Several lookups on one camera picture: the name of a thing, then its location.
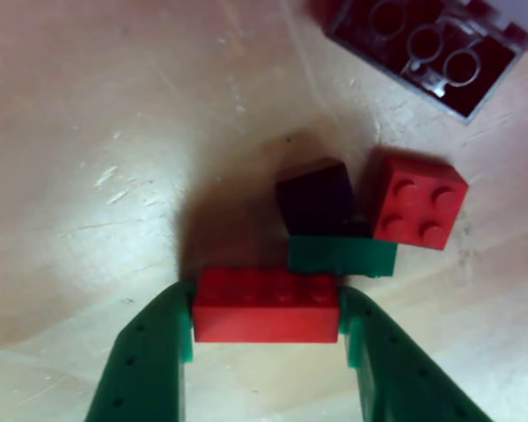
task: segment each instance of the lego stud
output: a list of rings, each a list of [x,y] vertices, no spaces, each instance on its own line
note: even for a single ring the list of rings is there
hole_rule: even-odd
[[[230,274],[224,268],[209,268],[204,270],[203,278],[209,278],[216,282],[208,283],[203,288],[198,288],[197,294],[206,299],[221,297],[224,293],[224,285],[228,277],[230,277]]]
[[[409,57],[421,63],[434,61],[443,48],[444,37],[435,25],[417,26],[407,40]]]
[[[278,276],[274,285],[274,298],[278,302],[293,302],[296,297],[296,288],[292,276],[284,274]]]
[[[250,302],[256,299],[258,293],[259,272],[251,268],[246,271],[246,276],[242,283],[236,283],[235,288],[241,301]]]
[[[435,222],[427,222],[421,227],[421,239],[427,246],[437,247],[446,241],[444,229]]]
[[[454,212],[458,205],[456,193],[449,187],[436,189],[432,194],[432,204],[441,213]]]
[[[405,219],[400,215],[390,215],[385,218],[383,221],[383,227],[385,233],[393,238],[404,236],[407,230]]]
[[[332,299],[333,296],[333,278],[328,275],[316,275],[312,280],[311,298],[315,302],[323,303]]]
[[[473,82],[480,72],[480,58],[470,48],[454,51],[444,62],[444,75],[451,86],[466,86]]]
[[[389,40],[403,31],[407,14],[401,4],[382,0],[371,8],[369,19],[371,30],[380,38]]]
[[[413,205],[419,200],[419,186],[413,180],[402,180],[393,189],[393,194],[403,205]]]

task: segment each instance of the underside of lego brick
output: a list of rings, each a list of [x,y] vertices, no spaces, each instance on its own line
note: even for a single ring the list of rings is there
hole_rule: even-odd
[[[447,0],[460,3],[496,37],[528,50],[528,0]]]
[[[347,0],[327,35],[389,76],[470,120],[523,49],[450,0]]]
[[[341,332],[366,422],[491,419],[364,293],[341,289]]]

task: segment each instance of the green lego plate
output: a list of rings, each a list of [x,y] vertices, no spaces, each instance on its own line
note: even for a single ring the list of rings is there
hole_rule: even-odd
[[[290,236],[288,265],[294,273],[393,275],[397,244],[369,237]]]

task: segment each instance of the red 2x2 lego brick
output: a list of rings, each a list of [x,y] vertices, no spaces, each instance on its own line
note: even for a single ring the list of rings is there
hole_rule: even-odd
[[[373,236],[442,250],[468,184],[447,164],[388,156],[380,188]]]
[[[208,268],[192,307],[200,342],[333,343],[340,310],[332,275]]]

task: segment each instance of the wooden surface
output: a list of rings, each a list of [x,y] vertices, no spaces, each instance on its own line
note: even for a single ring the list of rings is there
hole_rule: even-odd
[[[394,278],[352,282],[493,419],[528,421],[528,55],[465,127],[314,16],[0,0],[0,422],[83,420],[157,292],[210,262],[281,262],[281,168],[337,156],[356,180],[375,145],[445,157],[471,190],[445,252],[403,246]],[[190,421],[360,420],[342,341],[194,354]]]

